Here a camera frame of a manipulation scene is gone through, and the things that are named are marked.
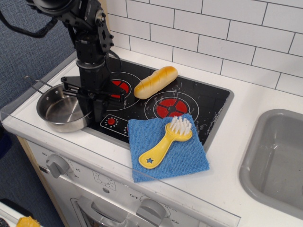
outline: toy stove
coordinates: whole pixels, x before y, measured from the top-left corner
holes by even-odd
[[[117,69],[119,61],[111,59],[109,65],[111,69]],[[190,114],[204,144],[230,92],[178,76],[149,99],[136,98],[135,86],[153,72],[153,69],[122,61],[121,73],[111,78],[114,84],[126,91],[124,106],[110,106],[104,119],[89,127],[128,143],[127,123],[130,119],[148,120]]]

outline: saucepan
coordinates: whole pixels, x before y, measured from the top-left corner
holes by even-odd
[[[33,86],[29,79],[41,82],[49,86],[50,89],[42,93]],[[77,98],[63,93],[63,84],[52,87],[30,76],[25,76],[24,80],[30,83],[33,89],[42,94],[37,103],[37,112],[53,130],[58,132],[74,132],[83,129],[91,123],[92,111],[83,113]]]

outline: white subway tile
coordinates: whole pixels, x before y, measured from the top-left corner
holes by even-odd
[[[184,32],[168,27],[151,25],[151,40],[191,51],[197,51],[197,34]]]
[[[130,37],[130,43],[131,51],[143,53],[167,61],[172,61],[172,46],[167,46],[132,36]]]
[[[252,65],[303,77],[303,57],[257,48]]]
[[[303,56],[303,35],[296,33],[289,53]]]
[[[279,29],[231,21],[228,40],[288,52],[294,34]]]
[[[201,13],[202,0],[150,0],[151,4]]]
[[[303,9],[268,4],[263,25],[303,33]]]
[[[262,24],[266,3],[251,0],[204,0],[202,13],[215,17]]]
[[[303,1],[302,0],[260,0],[260,1],[303,8]]]
[[[276,89],[298,96],[303,96],[303,78],[281,74]]]
[[[150,24],[124,17],[108,15],[111,31],[126,35],[136,36],[142,39],[150,39]]]
[[[176,29],[226,39],[228,26],[229,20],[226,19],[180,10],[175,11],[174,28]]]
[[[198,52],[251,64],[255,47],[200,35]]]
[[[146,3],[127,1],[128,18],[166,27],[174,26],[174,9]]]
[[[124,35],[113,31],[111,31],[110,33],[114,36],[113,43],[115,44],[115,46],[130,50],[128,35]]]
[[[136,1],[145,2],[145,3],[149,3],[150,2],[150,0],[136,0]]]
[[[220,74],[222,59],[174,47],[173,61],[192,68]]]
[[[125,0],[110,0],[106,1],[107,12],[121,17],[127,17],[126,1]]]
[[[234,61],[223,60],[221,75],[243,80],[252,84],[275,88],[280,73]]]

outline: red burner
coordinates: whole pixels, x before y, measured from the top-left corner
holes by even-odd
[[[158,103],[156,111],[161,118],[173,117],[187,114],[188,107],[183,101],[179,99],[167,98]]]
[[[112,80],[112,83],[117,85],[118,87],[122,88],[126,92],[126,95],[128,94],[129,86],[124,81],[121,81],[119,79],[114,79],[114,80]],[[111,95],[111,96],[114,98],[120,98],[119,95]]]

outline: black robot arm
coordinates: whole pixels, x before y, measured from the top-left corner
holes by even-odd
[[[51,22],[42,29],[46,33],[57,20],[62,21],[67,27],[77,52],[80,76],[62,78],[61,81],[64,83],[65,93],[77,97],[83,113],[93,111],[95,121],[99,122],[109,104],[122,105],[125,92],[110,81],[112,73],[108,69],[108,61],[109,54],[112,53],[110,48],[114,45],[113,36],[107,28],[106,15],[100,2],[98,0],[26,1],[31,9],[52,17]],[[19,32],[28,35],[24,30]]]

